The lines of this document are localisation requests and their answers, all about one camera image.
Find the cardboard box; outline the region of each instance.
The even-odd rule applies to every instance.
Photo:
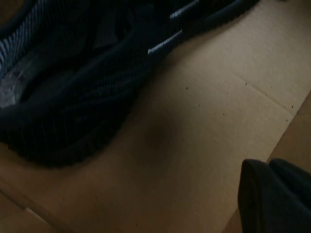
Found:
[[[242,161],[269,158],[311,90],[310,6],[262,0],[180,46],[82,164],[46,169],[1,146],[1,193],[59,232],[238,232]]]
[[[311,93],[297,112],[273,150],[268,162],[281,158],[311,172]],[[239,211],[236,210],[223,233],[242,233]]]

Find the brown surface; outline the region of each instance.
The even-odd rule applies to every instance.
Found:
[[[45,169],[1,146],[2,190],[64,231],[222,232],[243,159],[268,159],[311,90],[310,16],[309,0],[263,0],[179,47],[85,163]]]
[[[30,210],[22,210],[0,220],[3,233],[57,233],[58,231]]]
[[[10,20],[23,3],[24,0],[0,0],[0,26]]]
[[[6,217],[20,212],[22,209],[0,193],[0,221]]]
[[[311,93],[273,150],[273,158],[285,159],[311,172]],[[242,233],[239,211],[236,210],[223,233]]]

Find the white stripe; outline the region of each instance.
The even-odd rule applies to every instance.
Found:
[[[0,52],[0,62],[4,63],[4,56],[1,52]]]
[[[4,47],[4,44],[0,41],[0,49],[2,50],[4,56],[6,57],[8,55],[6,48]]]
[[[193,7],[195,4],[198,4],[200,0],[194,0],[190,3],[188,3],[186,6],[180,8],[178,11],[175,11],[173,14],[170,15],[170,19],[176,18],[180,16],[182,13],[184,13],[186,10]]]
[[[4,39],[3,42],[5,44],[6,51],[9,52],[10,51],[10,44],[9,44],[8,40]]]
[[[153,47],[152,49],[148,49],[148,54],[153,53],[153,52],[157,51],[159,48],[163,47],[164,45],[170,43],[173,39],[175,39],[177,36],[179,36],[182,32],[183,32],[183,30],[180,30],[179,32],[175,33],[170,38],[168,38],[167,40],[158,44],[157,46]]]

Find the dark cloth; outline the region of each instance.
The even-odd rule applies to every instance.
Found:
[[[311,174],[284,160],[245,160],[238,203],[244,233],[311,233]]]

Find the ribbed knit fabric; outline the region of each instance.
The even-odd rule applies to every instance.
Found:
[[[244,233],[311,232],[311,174],[284,160],[245,160],[238,202]]]
[[[20,52],[5,56],[8,65],[0,85],[0,106],[5,111],[20,102],[45,103],[64,87],[74,91],[57,95],[61,101],[31,123],[0,132],[3,141],[20,155],[46,165],[72,164],[92,155],[112,139],[131,112],[140,87],[172,49],[234,19],[257,1],[222,0],[211,5],[210,0],[121,0],[107,8],[100,0],[80,0],[77,8],[71,8],[55,0],[50,8],[58,9],[50,11],[54,18],[42,26],[43,31],[50,29],[42,33],[47,36],[37,40],[24,33],[21,45],[9,47]],[[59,21],[54,25],[55,17]],[[28,30],[37,24],[25,23]],[[31,31],[37,35],[38,29]],[[36,42],[28,49],[32,38]]]
[[[34,39],[48,30],[75,0],[38,0],[22,24],[0,40],[0,80],[29,50]]]

